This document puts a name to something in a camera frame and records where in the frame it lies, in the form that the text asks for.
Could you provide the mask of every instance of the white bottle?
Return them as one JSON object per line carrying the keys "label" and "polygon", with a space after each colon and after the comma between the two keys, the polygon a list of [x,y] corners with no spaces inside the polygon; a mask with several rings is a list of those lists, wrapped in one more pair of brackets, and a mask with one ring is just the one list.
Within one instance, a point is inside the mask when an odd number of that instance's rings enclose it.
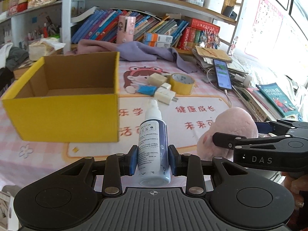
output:
{"label": "white bottle", "polygon": [[170,183],[167,126],[161,119],[158,101],[150,98],[145,121],[139,128],[138,182],[146,187]]}

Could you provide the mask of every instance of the human hand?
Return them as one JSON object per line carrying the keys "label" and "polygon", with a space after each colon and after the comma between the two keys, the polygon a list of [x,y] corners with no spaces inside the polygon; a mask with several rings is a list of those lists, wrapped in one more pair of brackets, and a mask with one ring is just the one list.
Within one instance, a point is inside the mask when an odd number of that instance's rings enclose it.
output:
{"label": "human hand", "polygon": [[304,206],[304,198],[299,194],[299,191],[308,191],[308,175],[304,175],[298,179],[292,178],[289,173],[281,172],[285,176],[284,186],[292,193],[295,200],[295,209]]}

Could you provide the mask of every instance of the yellow cardboard box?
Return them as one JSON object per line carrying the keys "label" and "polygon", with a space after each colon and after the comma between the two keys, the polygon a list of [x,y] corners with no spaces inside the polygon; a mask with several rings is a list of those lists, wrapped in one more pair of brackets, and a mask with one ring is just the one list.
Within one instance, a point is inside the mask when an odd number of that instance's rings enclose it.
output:
{"label": "yellow cardboard box", "polygon": [[21,138],[117,142],[118,52],[40,58],[3,96]]}

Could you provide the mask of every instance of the pink plush toy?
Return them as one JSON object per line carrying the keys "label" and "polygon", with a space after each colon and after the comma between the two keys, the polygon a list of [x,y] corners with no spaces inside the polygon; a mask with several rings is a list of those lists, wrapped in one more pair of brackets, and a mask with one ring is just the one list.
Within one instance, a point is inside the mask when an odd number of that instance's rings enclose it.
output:
{"label": "pink plush toy", "polygon": [[214,145],[212,137],[216,132],[246,138],[258,137],[257,126],[250,114],[242,108],[229,108],[218,115],[210,129],[200,137],[197,143],[197,154],[201,160],[211,161],[215,156],[232,159],[233,150]]}

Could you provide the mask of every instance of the person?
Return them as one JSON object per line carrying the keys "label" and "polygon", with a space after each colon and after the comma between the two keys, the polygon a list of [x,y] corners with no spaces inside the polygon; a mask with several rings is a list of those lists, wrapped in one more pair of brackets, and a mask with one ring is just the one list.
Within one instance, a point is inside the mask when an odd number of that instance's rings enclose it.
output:
{"label": "person", "polygon": [[295,201],[295,211],[288,222],[288,227],[296,230],[298,210],[304,207],[304,198],[299,194],[299,191],[308,191],[308,175],[304,175],[298,179],[292,178],[287,172],[281,172],[281,175],[285,176],[284,186],[292,193]]}

